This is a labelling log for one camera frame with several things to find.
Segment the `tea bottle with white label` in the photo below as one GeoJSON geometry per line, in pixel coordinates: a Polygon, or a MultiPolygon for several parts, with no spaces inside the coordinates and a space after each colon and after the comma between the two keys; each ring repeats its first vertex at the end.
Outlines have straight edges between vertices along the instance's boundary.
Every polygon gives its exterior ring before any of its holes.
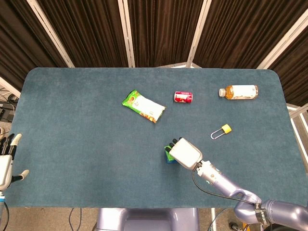
{"type": "Polygon", "coordinates": [[[219,97],[228,100],[252,100],[258,96],[257,85],[229,85],[219,89],[219,97]]]}

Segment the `red soda can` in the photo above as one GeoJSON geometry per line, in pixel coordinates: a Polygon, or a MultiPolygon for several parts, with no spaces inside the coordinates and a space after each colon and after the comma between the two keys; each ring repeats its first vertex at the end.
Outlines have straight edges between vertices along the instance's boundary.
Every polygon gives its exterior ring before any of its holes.
{"type": "Polygon", "coordinates": [[[174,93],[174,101],[177,103],[191,103],[193,101],[192,92],[176,91],[174,93]]]}

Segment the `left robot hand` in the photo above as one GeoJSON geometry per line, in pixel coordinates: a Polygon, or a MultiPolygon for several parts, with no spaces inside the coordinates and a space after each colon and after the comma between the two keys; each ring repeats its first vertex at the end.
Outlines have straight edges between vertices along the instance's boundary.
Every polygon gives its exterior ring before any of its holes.
{"type": "Polygon", "coordinates": [[[0,140],[0,192],[7,190],[11,183],[24,180],[29,170],[24,170],[19,175],[13,175],[13,162],[22,134],[11,134],[0,140]]]}

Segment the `blue felt table mat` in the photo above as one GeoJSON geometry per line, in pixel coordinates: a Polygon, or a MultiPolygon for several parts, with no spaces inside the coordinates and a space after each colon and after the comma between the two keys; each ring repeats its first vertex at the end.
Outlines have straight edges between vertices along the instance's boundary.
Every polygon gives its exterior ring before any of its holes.
{"type": "Polygon", "coordinates": [[[234,206],[166,162],[164,147],[179,137],[262,200],[308,202],[308,175],[272,70],[34,68],[11,132],[22,134],[13,172],[29,170],[5,193],[11,207],[234,206]],[[258,96],[219,97],[229,85],[257,85],[258,96]],[[166,107],[156,123],[122,105],[133,90],[166,107]],[[176,91],[192,92],[192,102],[175,102],[176,91]],[[225,124],[232,131],[211,139],[225,124]]]}

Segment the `dark brown curtain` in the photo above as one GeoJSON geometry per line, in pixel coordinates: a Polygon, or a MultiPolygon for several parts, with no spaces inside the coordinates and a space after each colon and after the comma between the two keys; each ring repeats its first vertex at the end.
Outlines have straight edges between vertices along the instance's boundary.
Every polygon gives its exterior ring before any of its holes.
{"type": "MultiPolygon", "coordinates": [[[[127,0],[136,67],[188,61],[203,0],[127,0]]],[[[75,67],[128,67],[117,0],[33,0],[75,67]]],[[[212,0],[193,63],[257,68],[308,0],[212,0]]],[[[30,70],[66,67],[27,0],[0,0],[0,77],[21,90],[30,70]]],[[[308,26],[269,66],[287,103],[308,103],[308,26]]]]}

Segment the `lavender robot torso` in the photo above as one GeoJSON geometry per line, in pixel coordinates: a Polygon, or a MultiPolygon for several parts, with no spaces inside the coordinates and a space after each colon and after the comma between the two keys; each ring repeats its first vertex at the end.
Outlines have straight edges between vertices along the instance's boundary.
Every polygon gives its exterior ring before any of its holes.
{"type": "Polygon", "coordinates": [[[197,208],[100,208],[93,231],[200,231],[197,208]]]}

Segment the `green white snack bag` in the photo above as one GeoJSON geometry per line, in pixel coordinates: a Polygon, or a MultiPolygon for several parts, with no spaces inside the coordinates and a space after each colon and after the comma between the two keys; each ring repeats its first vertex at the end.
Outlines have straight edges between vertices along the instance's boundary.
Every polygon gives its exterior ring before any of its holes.
{"type": "Polygon", "coordinates": [[[153,123],[158,121],[163,111],[166,109],[165,106],[145,98],[137,90],[130,92],[126,99],[123,100],[122,105],[130,108],[153,123]]]}

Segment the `black power strip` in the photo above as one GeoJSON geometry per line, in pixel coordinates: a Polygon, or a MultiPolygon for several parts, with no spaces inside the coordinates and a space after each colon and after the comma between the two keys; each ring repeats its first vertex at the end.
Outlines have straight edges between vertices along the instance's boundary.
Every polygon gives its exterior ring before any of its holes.
{"type": "Polygon", "coordinates": [[[0,121],[12,123],[16,106],[11,103],[0,101],[0,121]]]}

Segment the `white partition frame post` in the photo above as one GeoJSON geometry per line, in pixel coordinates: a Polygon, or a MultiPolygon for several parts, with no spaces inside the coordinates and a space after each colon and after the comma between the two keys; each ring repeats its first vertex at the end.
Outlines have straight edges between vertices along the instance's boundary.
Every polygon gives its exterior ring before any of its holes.
{"type": "Polygon", "coordinates": [[[308,26],[308,8],[268,53],[257,69],[268,69],[308,26]]]}
{"type": "Polygon", "coordinates": [[[199,41],[200,41],[200,37],[201,37],[202,31],[204,29],[206,18],[207,18],[207,15],[208,15],[208,12],[209,12],[209,9],[210,9],[210,6],[211,6],[211,2],[212,2],[212,0],[203,0],[202,8],[201,8],[201,11],[200,11],[200,14],[199,14],[198,22],[197,22],[195,33],[194,33],[194,37],[193,37],[193,40],[192,40],[192,45],[191,45],[190,52],[189,52],[189,55],[188,55],[188,59],[187,59],[187,62],[186,62],[186,68],[190,68],[192,66],[194,56],[195,56],[195,53],[196,53],[196,50],[197,50],[197,47],[198,47],[198,44],[199,44],[199,41]]]}
{"type": "Polygon", "coordinates": [[[135,68],[128,0],[117,0],[129,68],[135,68]]]}
{"type": "Polygon", "coordinates": [[[59,39],[57,33],[55,32],[53,26],[51,25],[50,21],[48,20],[46,14],[42,10],[41,6],[39,5],[37,0],[26,0],[32,11],[34,12],[35,16],[43,26],[44,30],[46,31],[47,35],[53,42],[55,48],[59,52],[60,56],[66,63],[69,68],[75,68],[69,54],[67,53],[63,43],[59,39]]]}

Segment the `yellow padlock with long shackle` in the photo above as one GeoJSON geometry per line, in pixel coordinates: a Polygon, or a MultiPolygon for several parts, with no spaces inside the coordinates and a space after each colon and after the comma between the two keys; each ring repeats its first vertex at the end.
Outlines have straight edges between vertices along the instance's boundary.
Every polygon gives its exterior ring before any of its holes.
{"type": "Polygon", "coordinates": [[[231,131],[232,131],[232,128],[230,127],[230,125],[225,124],[225,125],[221,126],[221,128],[219,128],[218,130],[212,132],[210,134],[210,138],[213,139],[213,140],[216,140],[216,139],[220,138],[221,136],[230,133],[231,131]]]}

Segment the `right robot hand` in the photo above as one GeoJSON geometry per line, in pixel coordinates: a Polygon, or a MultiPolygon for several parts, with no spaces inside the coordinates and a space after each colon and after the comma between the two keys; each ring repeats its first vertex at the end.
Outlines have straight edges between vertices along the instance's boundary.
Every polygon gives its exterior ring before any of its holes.
{"type": "Polygon", "coordinates": [[[203,159],[202,152],[192,145],[185,138],[173,139],[169,146],[165,147],[167,151],[184,168],[193,170],[203,159]]]}

